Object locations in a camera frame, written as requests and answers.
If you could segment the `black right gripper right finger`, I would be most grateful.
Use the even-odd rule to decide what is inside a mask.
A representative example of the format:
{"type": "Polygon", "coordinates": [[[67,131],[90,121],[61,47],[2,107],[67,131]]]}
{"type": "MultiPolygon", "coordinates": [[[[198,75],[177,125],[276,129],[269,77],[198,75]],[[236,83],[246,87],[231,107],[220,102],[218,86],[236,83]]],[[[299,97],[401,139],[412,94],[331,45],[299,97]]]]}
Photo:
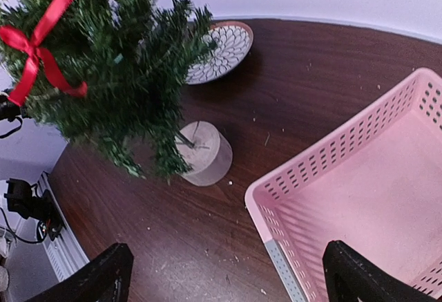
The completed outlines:
{"type": "Polygon", "coordinates": [[[328,242],[323,254],[330,301],[435,301],[390,276],[341,240],[328,242]]]}

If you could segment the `red ribbon ornament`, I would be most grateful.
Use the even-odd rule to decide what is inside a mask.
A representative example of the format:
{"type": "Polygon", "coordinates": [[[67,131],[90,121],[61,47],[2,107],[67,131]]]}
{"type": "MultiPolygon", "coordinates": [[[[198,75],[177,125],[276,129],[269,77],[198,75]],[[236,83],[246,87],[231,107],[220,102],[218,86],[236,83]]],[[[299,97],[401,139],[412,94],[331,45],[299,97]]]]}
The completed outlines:
{"type": "Polygon", "coordinates": [[[82,82],[77,88],[72,87],[62,75],[52,53],[41,46],[43,40],[56,26],[72,2],[73,0],[52,0],[31,37],[25,36],[23,32],[12,26],[1,27],[1,40],[28,56],[21,79],[8,97],[8,100],[13,104],[18,106],[24,104],[37,79],[41,65],[44,66],[49,83],[56,89],[74,97],[84,97],[87,94],[86,82],[82,82]]]}

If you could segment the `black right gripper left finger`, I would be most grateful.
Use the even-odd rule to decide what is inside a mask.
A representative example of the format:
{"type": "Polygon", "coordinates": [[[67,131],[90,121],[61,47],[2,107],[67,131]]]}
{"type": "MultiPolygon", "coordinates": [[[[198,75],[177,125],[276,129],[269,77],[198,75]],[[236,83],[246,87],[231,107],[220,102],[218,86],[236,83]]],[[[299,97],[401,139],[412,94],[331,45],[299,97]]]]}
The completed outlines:
{"type": "Polygon", "coordinates": [[[127,301],[133,261],[126,243],[114,243],[72,276],[29,301],[127,301]]]}

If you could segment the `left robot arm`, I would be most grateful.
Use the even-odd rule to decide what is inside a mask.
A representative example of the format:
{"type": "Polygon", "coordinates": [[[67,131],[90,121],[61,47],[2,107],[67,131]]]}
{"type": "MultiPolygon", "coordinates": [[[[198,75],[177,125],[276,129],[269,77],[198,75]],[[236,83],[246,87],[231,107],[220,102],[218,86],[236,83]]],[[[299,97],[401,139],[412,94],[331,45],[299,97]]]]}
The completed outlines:
{"type": "Polygon", "coordinates": [[[9,123],[18,121],[19,126],[1,135],[1,139],[10,137],[19,131],[23,126],[23,114],[21,107],[9,100],[10,92],[10,89],[4,89],[1,91],[1,120],[7,120],[9,123]]]}

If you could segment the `small green christmas tree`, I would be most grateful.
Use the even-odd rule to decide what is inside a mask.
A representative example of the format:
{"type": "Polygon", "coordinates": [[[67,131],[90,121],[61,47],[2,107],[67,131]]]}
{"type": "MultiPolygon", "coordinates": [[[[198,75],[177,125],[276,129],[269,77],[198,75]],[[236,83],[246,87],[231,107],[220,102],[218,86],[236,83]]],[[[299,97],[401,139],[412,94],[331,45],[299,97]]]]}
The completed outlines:
{"type": "MultiPolygon", "coordinates": [[[[1,27],[32,33],[52,0],[1,0],[1,27]]],[[[56,89],[44,66],[21,107],[23,119],[56,128],[72,143],[86,143],[114,165],[143,178],[129,144],[146,140],[159,176],[190,176],[208,166],[201,142],[182,127],[181,92],[190,67],[215,50],[206,41],[212,14],[192,0],[73,0],[41,43],[74,88],[56,89]]],[[[19,83],[28,56],[1,40],[1,61],[19,83]]]]}

